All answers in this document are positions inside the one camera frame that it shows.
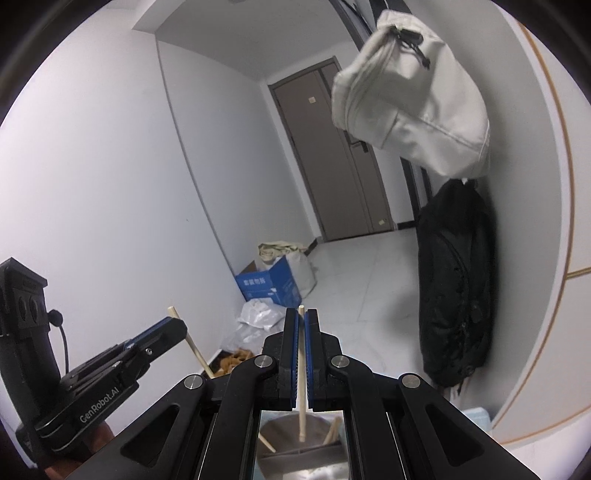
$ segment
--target doorway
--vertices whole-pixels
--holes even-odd
[[[332,58],[269,86],[325,241],[394,229],[373,149],[333,125],[338,71]]]

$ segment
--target blue gripper pad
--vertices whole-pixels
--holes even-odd
[[[294,322],[294,344],[293,344],[293,353],[291,356],[291,408],[296,407],[296,399],[297,399],[297,369],[298,369],[298,360],[297,360],[297,353],[298,353],[298,341],[300,339],[300,315],[298,313],[295,314],[295,318],[297,319]]]
[[[304,315],[304,339],[306,346],[306,381],[308,385],[308,407],[313,408],[314,368],[312,365],[312,348],[310,343],[310,318],[308,312]]]

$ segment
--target metal screw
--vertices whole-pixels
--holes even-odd
[[[203,385],[203,378],[200,375],[189,375],[184,381],[185,387],[189,390],[201,387]]]
[[[258,368],[268,367],[273,363],[273,359],[269,355],[259,355],[255,358],[255,365]]]
[[[418,388],[421,384],[421,379],[416,375],[405,375],[402,378],[402,384],[407,388]]]
[[[344,368],[349,365],[349,358],[344,355],[335,355],[330,360],[330,363],[333,364],[336,368]]]

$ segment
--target baseboard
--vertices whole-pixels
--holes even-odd
[[[417,226],[417,225],[414,220],[410,220],[409,222],[402,222],[402,223],[396,224],[397,230],[404,230],[406,228],[414,228],[415,226]]]

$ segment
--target door frame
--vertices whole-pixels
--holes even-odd
[[[312,195],[310,183],[308,181],[308,177],[306,176],[306,171],[304,170],[303,163],[300,158],[300,154],[297,151],[296,144],[294,142],[293,136],[291,135],[291,131],[290,131],[289,125],[287,124],[287,120],[285,118],[285,115],[283,114],[283,110],[281,109],[281,105],[279,104],[279,99],[277,98],[277,95],[275,94],[275,90],[277,88],[281,87],[282,85],[285,85],[286,83],[289,83],[292,80],[295,80],[301,76],[307,75],[311,72],[315,72],[316,70],[318,70],[320,72],[323,67],[326,67],[331,64],[334,64],[337,67],[337,69],[339,71],[341,71],[341,67],[340,67],[338,59],[336,58],[336,56],[333,56],[329,59],[322,60],[322,61],[315,63],[309,67],[306,67],[305,69],[300,70],[299,72],[295,72],[295,73],[285,77],[284,79],[279,80],[278,82],[268,85],[269,91],[271,92],[271,97],[273,98],[273,102],[275,103],[275,108],[277,108],[277,112],[279,113],[279,117],[281,118],[281,123],[283,124],[283,128],[285,129],[285,133],[287,134],[287,138],[290,142],[291,150],[294,154],[295,161],[297,162],[298,168],[300,170],[300,174],[304,180],[304,185],[306,186],[306,193],[308,194],[308,197],[310,198],[310,203],[312,204],[312,208],[314,210],[314,215],[316,216],[316,220],[318,221],[318,225],[320,226],[320,232],[322,234],[322,240],[324,242],[329,241],[327,239],[326,230],[324,229],[324,225],[322,223],[322,218],[320,217],[318,208],[316,206],[316,201],[314,200],[314,196]],[[350,144],[349,144],[349,142],[346,141],[346,139],[345,139],[345,143],[347,143],[347,146],[350,149]],[[382,172],[379,169],[378,160],[376,159],[375,153],[374,153],[374,148],[373,148],[373,146],[371,146],[369,144],[366,144],[366,145],[368,146],[369,155],[371,156],[372,162],[374,163],[375,170],[378,173],[380,191],[381,191],[382,197],[384,198],[384,202],[386,204],[386,209],[388,212],[388,221],[390,224],[390,230],[386,230],[383,232],[376,232],[376,233],[392,232],[392,231],[398,229],[398,225],[396,223],[394,223],[394,221],[392,220],[392,212],[390,211],[390,204],[388,203],[388,197],[386,196],[386,190],[384,188],[384,181],[382,179]],[[367,207],[366,202],[365,202],[365,195],[363,196],[362,208],[363,208],[364,212],[369,213],[369,208]]]

